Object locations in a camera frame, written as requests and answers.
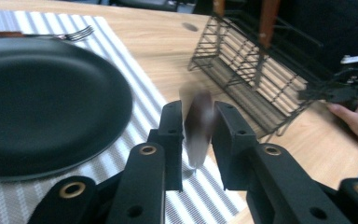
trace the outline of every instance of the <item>wooden table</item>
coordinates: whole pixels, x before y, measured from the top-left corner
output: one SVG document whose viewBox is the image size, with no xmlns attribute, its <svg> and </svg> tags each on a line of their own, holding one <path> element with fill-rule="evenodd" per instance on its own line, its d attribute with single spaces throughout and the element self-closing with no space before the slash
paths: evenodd
<svg viewBox="0 0 358 224">
<path fill-rule="evenodd" d="M 0 8 L 105 17 L 167 102 L 179 99 L 182 84 L 198 81 L 216 100 L 234 104 L 201 71 L 187 71 L 206 16 L 42 0 L 0 0 Z M 198 31 L 187 30 L 184 22 Z M 323 103 L 313 104 L 284 136 L 273 136 L 270 142 L 288 149 L 313 179 L 329 187 L 337 188 L 341 179 L 358 176 L 358 143 L 338 128 Z M 232 220 L 237 222 L 252 223 L 247 209 Z"/>
</svg>

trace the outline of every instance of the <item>wire basket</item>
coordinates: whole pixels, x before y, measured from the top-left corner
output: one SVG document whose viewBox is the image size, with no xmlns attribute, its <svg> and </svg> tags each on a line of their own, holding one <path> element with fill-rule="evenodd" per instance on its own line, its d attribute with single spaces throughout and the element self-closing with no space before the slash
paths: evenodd
<svg viewBox="0 0 358 224">
<path fill-rule="evenodd" d="M 224 90 L 250 118 L 248 122 L 257 137 L 280 134 L 280 128 L 290 124 L 313 102 L 299 100 L 297 93 L 305 90 L 310 83 L 320 83 L 314 75 L 315 71 L 308 69 L 319 67 L 315 68 L 313 60 L 307 59 L 309 54 L 301 58 L 301 51 L 296 48 L 291 48 L 290 52 L 295 53 L 300 61 L 292 60 L 287 51 L 282 51 L 285 42 L 279 39 L 274 39 L 270 48 L 263 49 L 257 43 L 257 34 L 250 34 L 252 27 L 248 27 L 245 33 L 246 27 L 236 22 L 243 22 L 243 19 L 237 19 L 236 16 L 221 18 L 212 15 L 188 69 L 200 68 Z M 290 26 L 283 30 L 293 32 Z M 312 39 L 310 41 L 315 46 L 319 44 Z M 266 52 L 268 56 L 263 56 L 261 52 Z"/>
</svg>

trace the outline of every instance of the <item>blurred object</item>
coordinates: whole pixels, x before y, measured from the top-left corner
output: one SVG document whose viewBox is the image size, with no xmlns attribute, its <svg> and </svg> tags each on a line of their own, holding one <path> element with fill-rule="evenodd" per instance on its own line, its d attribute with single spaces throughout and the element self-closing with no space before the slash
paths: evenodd
<svg viewBox="0 0 358 224">
<path fill-rule="evenodd" d="M 188 84 L 180 90 L 180 98 L 189 165 L 198 169 L 205 161 L 213 133 L 212 95 L 201 86 Z"/>
</svg>

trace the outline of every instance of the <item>table surface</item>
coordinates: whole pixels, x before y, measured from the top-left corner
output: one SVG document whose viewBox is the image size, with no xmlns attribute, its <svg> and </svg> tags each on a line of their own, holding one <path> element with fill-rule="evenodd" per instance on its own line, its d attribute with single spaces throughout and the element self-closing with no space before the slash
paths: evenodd
<svg viewBox="0 0 358 224">
<path fill-rule="evenodd" d="M 215 100 L 234 104 L 201 71 L 187 71 L 207 16 L 42 0 L 0 0 L 0 8 L 102 16 L 167 102 L 179 99 L 184 83 L 200 82 Z M 198 31 L 186 29 L 184 23 Z M 273 136 L 270 143 L 285 147 L 313 179 L 331 188 L 336 189 L 344 178 L 358 176 L 358 143 L 338 127 L 323 103 L 314 103 L 284 136 Z M 245 209 L 231 222 L 252 223 L 252 218 Z"/>
</svg>

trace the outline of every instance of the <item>black wire rack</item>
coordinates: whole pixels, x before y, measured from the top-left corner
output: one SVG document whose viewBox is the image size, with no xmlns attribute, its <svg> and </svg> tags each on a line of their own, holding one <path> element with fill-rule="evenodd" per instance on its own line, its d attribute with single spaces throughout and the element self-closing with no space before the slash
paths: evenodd
<svg viewBox="0 0 358 224">
<path fill-rule="evenodd" d="M 225 91 L 251 118 L 257 137 L 282 134 L 313 102 L 299 100 L 297 93 L 323 83 L 315 73 L 330 74 L 315 60 L 322 45 L 278 20 L 271 47 L 264 49 L 257 42 L 257 22 L 245 17 L 212 15 L 188 69 L 200 68 Z M 290 45 L 290 38 L 301 38 L 315 51 L 303 52 Z"/>
</svg>

